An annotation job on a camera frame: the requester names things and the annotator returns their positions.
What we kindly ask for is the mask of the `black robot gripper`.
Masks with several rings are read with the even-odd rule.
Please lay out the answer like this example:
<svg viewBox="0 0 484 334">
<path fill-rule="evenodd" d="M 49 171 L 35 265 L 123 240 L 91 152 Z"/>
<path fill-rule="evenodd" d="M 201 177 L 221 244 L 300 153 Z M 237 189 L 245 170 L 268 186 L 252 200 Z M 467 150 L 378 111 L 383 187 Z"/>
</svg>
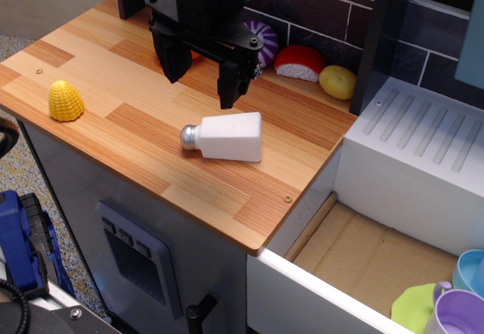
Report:
<svg viewBox="0 0 484 334">
<path fill-rule="evenodd" d="M 219 64 L 222 110 L 231 109 L 262 72 L 263 43 L 241 19 L 247 0 L 145 0 L 154 49 L 165 77 L 177 82 L 198 53 Z"/>
</svg>

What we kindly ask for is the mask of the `grey metal robot base plate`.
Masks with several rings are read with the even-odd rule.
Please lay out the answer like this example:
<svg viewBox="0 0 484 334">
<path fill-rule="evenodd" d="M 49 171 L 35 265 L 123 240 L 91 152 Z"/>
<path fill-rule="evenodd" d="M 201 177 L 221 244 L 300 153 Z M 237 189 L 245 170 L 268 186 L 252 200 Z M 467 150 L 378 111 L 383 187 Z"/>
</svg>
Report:
<svg viewBox="0 0 484 334">
<path fill-rule="evenodd" d="M 1 281 L 2 333 L 118 333 L 62 292 L 27 300 Z"/>
</svg>

